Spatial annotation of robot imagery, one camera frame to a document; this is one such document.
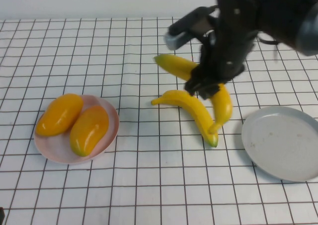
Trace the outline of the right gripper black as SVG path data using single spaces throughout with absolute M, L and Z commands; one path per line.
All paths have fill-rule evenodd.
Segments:
M 244 62 L 257 36 L 255 0 L 217 0 L 219 16 L 214 22 L 214 45 L 202 51 L 199 68 L 191 71 L 184 89 L 212 98 L 244 71 Z M 215 83 L 204 86 L 203 83 Z

